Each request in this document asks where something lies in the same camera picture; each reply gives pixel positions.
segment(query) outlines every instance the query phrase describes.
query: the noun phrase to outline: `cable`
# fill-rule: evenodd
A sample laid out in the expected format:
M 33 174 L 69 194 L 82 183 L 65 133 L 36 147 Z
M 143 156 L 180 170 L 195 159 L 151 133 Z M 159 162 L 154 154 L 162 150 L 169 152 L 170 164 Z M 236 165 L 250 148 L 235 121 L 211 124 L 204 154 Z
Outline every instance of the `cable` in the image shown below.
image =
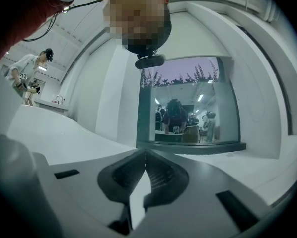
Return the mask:
M 53 25 L 55 24 L 57 15 L 58 15 L 59 13 L 61 13 L 61 12 L 63 12 L 63 13 L 67 13 L 67 12 L 70 11 L 70 10 L 77 9 L 77 8 L 80 8 L 80 7 L 84 7 L 84 6 L 88 6 L 88 5 L 95 4 L 95 3 L 99 3 L 99 2 L 102 2 L 102 0 L 97 0 L 97 1 L 89 2 L 89 3 L 84 3 L 84 4 L 77 5 L 77 6 L 73 6 L 73 7 L 70 7 L 70 6 L 69 6 L 68 9 L 66 9 L 66 10 L 60 10 L 59 12 L 57 12 L 57 13 L 55 13 L 55 14 L 53 15 L 53 17 L 52 17 L 51 20 L 50 20 L 50 23 L 49 23 L 49 26 L 48 26 L 48 28 L 47 28 L 47 31 L 46 31 L 43 35 L 41 35 L 41 36 L 39 36 L 39 37 L 37 37 L 37 38 L 34 38 L 34 39 L 24 39 L 23 41 L 25 41 L 25 42 L 33 42 L 33 41 L 37 41 L 37 40 L 39 40 L 40 38 L 44 37 L 46 34 L 48 34 L 48 32 L 50 31 L 50 29 L 51 29 L 51 28 L 53 27 Z

